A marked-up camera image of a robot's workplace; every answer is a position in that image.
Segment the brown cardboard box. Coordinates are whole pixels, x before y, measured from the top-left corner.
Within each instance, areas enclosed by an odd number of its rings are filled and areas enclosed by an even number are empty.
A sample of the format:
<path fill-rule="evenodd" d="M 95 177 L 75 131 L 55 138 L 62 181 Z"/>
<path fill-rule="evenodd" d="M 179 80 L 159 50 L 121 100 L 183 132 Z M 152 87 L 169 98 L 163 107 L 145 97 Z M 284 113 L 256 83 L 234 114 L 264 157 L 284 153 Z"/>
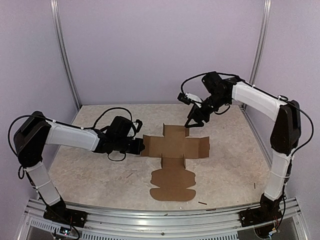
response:
<path fill-rule="evenodd" d="M 196 196 L 196 174 L 187 170 L 187 159 L 210 156 L 210 138 L 190 137 L 182 125 L 163 125 L 162 136 L 143 135 L 142 157 L 160 158 L 160 168 L 151 172 L 151 197 L 162 202 L 188 202 Z"/>

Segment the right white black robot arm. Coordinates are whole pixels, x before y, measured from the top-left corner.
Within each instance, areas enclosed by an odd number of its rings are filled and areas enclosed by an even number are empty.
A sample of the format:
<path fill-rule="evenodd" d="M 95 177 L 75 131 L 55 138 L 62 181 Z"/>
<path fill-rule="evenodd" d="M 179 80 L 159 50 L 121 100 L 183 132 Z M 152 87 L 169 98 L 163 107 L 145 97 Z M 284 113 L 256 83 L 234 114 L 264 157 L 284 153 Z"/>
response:
<path fill-rule="evenodd" d="M 280 203 L 285 197 L 285 186 L 290 179 L 294 152 L 301 136 L 299 103 L 283 96 L 273 96 L 249 84 L 235 74 L 211 71 L 201 73 L 202 84 L 209 96 L 202 100 L 197 95 L 180 91 L 177 99 L 192 108 L 187 116 L 186 128 L 200 128 L 210 120 L 211 114 L 221 115 L 222 106 L 240 102 L 263 113 L 274 122 L 270 136 L 272 164 L 269 179 L 261 195 L 259 207 L 239 213 L 242 227 L 283 219 Z"/>

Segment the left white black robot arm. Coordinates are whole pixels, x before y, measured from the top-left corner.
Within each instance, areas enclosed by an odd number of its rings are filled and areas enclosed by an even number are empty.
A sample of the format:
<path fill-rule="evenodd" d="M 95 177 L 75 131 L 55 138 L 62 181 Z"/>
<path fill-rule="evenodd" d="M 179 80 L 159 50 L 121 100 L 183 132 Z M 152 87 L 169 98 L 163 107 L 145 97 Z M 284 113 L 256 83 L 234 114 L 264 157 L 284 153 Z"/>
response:
<path fill-rule="evenodd" d="M 12 126 L 7 131 L 8 145 L 20 164 L 19 177 L 28 178 L 44 203 L 44 219 L 70 227 L 83 228 L 88 213 L 67 207 L 44 163 L 47 149 L 58 150 L 64 146 L 106 156 L 113 152 L 140 155 L 145 149 L 143 139 L 137 137 L 143 126 L 139 119 L 115 116 L 110 125 L 98 129 L 95 125 L 80 127 L 56 121 L 35 111 L 17 117 L 11 125 L 21 119 L 25 122 L 14 134 L 11 134 Z"/>

